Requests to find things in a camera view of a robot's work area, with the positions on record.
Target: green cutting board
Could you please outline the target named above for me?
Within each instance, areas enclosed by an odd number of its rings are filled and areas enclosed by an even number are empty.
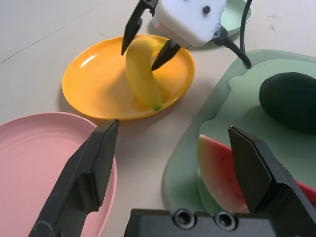
[[[261,137],[294,178],[316,187],[316,136],[283,127],[259,103],[262,82],[276,73],[301,72],[316,78],[316,58],[272,50],[248,56],[253,68],[248,71],[239,59],[232,63],[173,152],[163,178],[167,209],[219,210],[198,176],[198,136],[229,145],[231,125]]]

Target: screw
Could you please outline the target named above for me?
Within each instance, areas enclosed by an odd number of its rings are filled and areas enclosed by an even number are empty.
[[[203,13],[204,14],[209,14],[211,12],[211,7],[210,6],[205,6],[204,8],[203,8]]]

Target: pink plate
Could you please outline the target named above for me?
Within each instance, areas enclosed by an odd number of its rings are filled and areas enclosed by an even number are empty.
[[[0,236],[26,237],[68,158],[95,125],[77,115],[53,112],[22,117],[0,126]],[[100,237],[116,189],[113,161],[103,206],[90,213],[82,237]]]

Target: white table surface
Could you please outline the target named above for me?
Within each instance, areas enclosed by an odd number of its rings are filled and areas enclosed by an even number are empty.
[[[89,46],[122,35],[138,0],[0,1],[0,123],[31,113],[67,111],[62,76]],[[316,1],[254,0],[246,50],[316,56]],[[150,14],[143,16],[148,31]],[[192,50],[194,81],[185,96],[156,116],[122,122],[116,149],[118,186],[104,237],[122,237],[132,208],[164,208],[167,161],[236,56],[225,48]]]

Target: toy banana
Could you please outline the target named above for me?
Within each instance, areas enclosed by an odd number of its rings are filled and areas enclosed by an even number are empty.
[[[137,37],[127,50],[126,71],[135,96],[153,110],[162,108],[161,92],[151,70],[152,57],[163,43],[152,36]]]

